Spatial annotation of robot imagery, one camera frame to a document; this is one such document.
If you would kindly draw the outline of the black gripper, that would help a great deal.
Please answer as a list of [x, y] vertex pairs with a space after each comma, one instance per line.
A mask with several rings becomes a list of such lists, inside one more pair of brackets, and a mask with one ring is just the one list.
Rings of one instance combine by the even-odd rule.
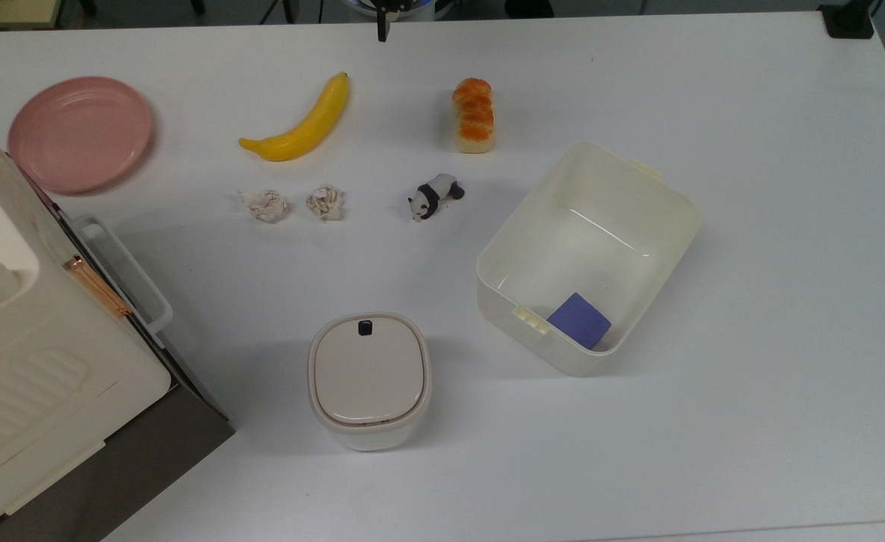
[[402, 13], [406, 10], [406, 3], [402, 0], [373, 0], [373, 6], [377, 10], [378, 40], [386, 42], [390, 31], [388, 13]]

